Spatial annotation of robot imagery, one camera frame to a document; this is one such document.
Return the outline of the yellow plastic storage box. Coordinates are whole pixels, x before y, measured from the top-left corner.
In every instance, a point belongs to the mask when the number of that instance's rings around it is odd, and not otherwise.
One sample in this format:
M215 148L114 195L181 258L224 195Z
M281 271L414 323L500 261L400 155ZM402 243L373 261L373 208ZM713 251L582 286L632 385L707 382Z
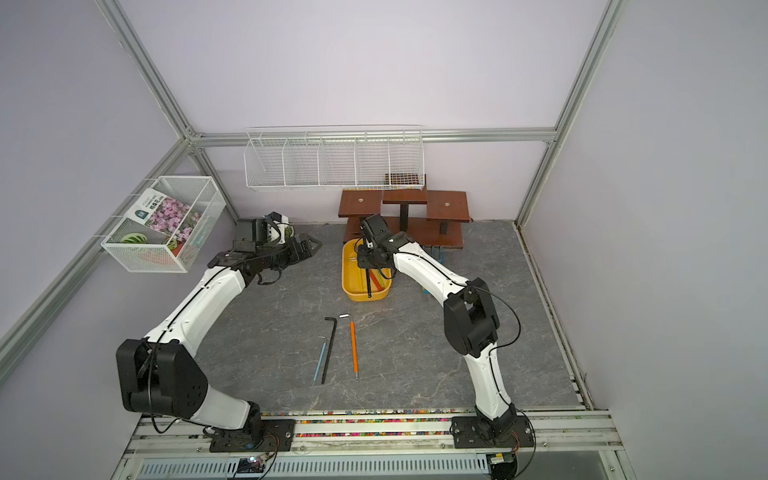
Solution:
M360 268L357 262L357 251L362 245L362 240L350 240L346 242L342 250L342 288L347 296L355 302L371 302L384 299L393 283L393 272L390 269L383 269L377 272L384 283L385 289L378 291L372 283L372 298L367 297L365 269Z

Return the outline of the small black hex key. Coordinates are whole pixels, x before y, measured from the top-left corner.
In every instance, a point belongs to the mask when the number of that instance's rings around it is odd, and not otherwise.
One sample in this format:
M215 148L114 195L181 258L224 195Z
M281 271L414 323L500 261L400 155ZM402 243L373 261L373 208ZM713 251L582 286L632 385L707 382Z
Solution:
M321 384L325 384L326 383L328 369L329 369L329 363L330 363L330 358L331 358L331 354L332 354L332 350L333 350L333 346L334 346L334 341L335 341L335 336L336 336L336 331L337 331L337 327L338 327L338 319L336 317L325 317L324 320L325 321L329 321L329 322L332 323L332 330L331 330L331 335L328 338L327 348L326 348L326 351L325 351L325 354L324 354L324 363L323 363L323 370L322 370L322 376L321 376Z

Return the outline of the brown wooden stand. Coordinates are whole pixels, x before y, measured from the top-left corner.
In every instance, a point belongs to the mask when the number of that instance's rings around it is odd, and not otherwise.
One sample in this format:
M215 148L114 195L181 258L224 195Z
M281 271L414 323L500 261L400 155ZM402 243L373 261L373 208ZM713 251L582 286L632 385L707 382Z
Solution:
M344 242L360 238L363 219L380 214L385 205L399 207L398 216L384 216L394 232L407 232L423 246L462 249L462 223L472 221L467 194L429 189L343 190L338 217L347 221Z

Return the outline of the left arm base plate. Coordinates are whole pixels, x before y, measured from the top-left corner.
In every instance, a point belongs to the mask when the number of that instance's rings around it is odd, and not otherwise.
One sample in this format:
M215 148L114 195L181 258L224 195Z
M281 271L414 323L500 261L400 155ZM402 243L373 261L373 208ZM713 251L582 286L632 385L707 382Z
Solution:
M296 421L261 419L254 431L216 429L209 435L211 453L284 452L291 449Z

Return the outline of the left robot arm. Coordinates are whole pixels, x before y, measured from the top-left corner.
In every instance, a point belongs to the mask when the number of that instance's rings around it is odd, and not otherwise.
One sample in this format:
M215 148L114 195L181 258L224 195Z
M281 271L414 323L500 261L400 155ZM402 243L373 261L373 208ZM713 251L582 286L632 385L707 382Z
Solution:
M161 323L140 339L125 340L116 351L125 410L150 417L169 416L258 440L265 427L258 404L212 387L195 357L224 309L251 283L266 286L262 272L282 273L314 256L322 243L297 234L276 246L250 243L218 253L199 283Z

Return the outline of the flower seed packet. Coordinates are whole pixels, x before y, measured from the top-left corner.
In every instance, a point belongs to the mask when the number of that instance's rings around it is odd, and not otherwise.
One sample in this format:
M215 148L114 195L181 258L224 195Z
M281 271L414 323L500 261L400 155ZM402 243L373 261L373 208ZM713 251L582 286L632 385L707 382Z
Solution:
M201 219L201 213L159 190L146 189L124 217L138 225L186 243Z

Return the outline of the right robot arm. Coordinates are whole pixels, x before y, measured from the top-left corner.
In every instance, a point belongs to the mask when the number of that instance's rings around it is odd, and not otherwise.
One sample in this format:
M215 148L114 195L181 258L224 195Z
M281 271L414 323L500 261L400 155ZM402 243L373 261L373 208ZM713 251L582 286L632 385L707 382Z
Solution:
M360 229L358 266L404 274L437 300L446 339L468 367L480 431L487 438L505 435L517 423L517 409L500 372L500 318L486 282L454 273L407 233L392 232L379 214L361 220Z

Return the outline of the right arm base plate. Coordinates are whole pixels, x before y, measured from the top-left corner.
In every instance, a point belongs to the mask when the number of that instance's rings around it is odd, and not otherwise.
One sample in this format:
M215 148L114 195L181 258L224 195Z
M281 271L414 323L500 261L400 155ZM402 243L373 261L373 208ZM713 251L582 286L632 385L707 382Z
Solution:
M458 416L451 419L449 434L456 449L533 447L533 430L517 415L511 420L489 421L482 416Z

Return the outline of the aluminium mounting rail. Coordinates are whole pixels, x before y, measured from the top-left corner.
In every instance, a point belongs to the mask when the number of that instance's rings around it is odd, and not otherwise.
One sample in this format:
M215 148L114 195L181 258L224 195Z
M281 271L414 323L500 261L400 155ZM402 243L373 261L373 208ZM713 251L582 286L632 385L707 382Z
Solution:
M524 411L518 432L484 442L467 410L269 414L262 442L143 418L115 479L634 479L607 411Z

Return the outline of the red hex key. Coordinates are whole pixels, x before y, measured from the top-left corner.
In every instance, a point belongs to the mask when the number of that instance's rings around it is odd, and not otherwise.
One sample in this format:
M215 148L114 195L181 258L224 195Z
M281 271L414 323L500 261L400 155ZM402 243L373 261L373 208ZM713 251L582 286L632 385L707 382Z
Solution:
M371 270L370 271L370 277L371 277L372 283L376 286L376 289L378 291L382 291L382 290L385 289L384 283L382 281L382 278L380 277L380 275L377 272Z

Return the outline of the orange hex key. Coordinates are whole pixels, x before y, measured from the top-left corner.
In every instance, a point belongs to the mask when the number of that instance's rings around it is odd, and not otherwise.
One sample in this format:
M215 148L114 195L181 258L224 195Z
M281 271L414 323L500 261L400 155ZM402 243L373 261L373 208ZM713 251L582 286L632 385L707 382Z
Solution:
M343 313L339 316L339 318L342 320L347 320L349 324L353 371L354 371L355 379L359 380L359 359L358 359L355 322L353 321L349 313Z

